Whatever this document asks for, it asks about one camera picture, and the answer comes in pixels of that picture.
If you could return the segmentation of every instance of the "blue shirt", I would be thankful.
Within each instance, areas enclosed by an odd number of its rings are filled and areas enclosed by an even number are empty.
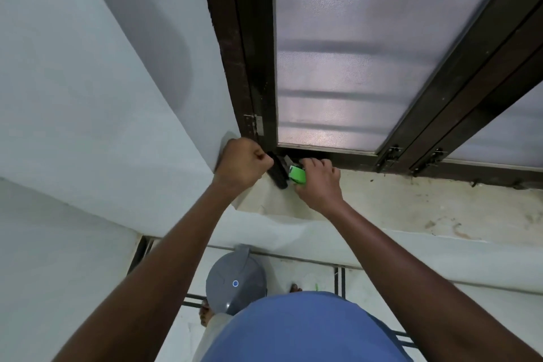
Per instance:
[[[263,298],[233,318],[202,362],[411,361],[396,336],[328,292]]]

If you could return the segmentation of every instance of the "metal hinge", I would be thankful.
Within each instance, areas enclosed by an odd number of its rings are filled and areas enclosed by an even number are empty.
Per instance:
[[[437,166],[438,162],[441,162],[446,153],[448,152],[444,152],[440,147],[437,148],[423,162],[418,164],[418,166],[411,171],[411,174],[416,177],[427,167]]]
[[[245,117],[245,124],[251,129],[254,136],[264,136],[264,123],[262,116],[257,115],[243,115]]]
[[[394,163],[398,161],[400,154],[402,153],[402,148],[396,146],[390,146],[387,151],[383,154],[381,159],[375,165],[375,171],[377,173],[382,172],[383,170],[388,169]]]

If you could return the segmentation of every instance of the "dark brown window frame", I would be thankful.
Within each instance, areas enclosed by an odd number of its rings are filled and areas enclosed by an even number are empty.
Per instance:
[[[273,0],[207,1],[241,134],[266,151],[343,169],[543,188],[538,170],[441,161],[543,79],[543,0],[486,0],[376,154],[279,146]]]

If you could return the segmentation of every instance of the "foot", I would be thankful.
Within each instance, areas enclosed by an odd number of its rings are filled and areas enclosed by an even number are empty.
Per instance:
[[[290,294],[293,294],[295,292],[302,292],[302,288],[298,288],[298,285],[296,285],[295,283],[292,284],[292,286],[290,287],[290,291],[289,293]]]
[[[211,321],[211,318],[215,316],[215,313],[209,307],[207,299],[202,301],[202,306],[200,307],[200,323],[203,327],[207,328],[207,324]]]

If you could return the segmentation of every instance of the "textured glass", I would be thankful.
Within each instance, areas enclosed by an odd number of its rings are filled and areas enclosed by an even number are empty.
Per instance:
[[[543,167],[543,83],[483,127],[449,158]]]
[[[275,0],[279,142],[375,151],[483,0]]]

